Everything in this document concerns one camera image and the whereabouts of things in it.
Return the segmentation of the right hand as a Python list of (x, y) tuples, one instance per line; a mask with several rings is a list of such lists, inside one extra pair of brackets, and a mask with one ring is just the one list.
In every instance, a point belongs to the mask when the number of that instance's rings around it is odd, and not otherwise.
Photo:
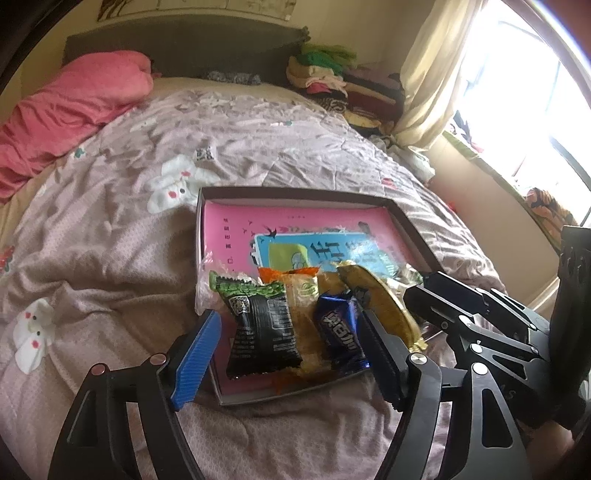
[(533, 429), (518, 423), (526, 448), (533, 479), (547, 479), (572, 450), (575, 441), (570, 430), (554, 420), (548, 420)]

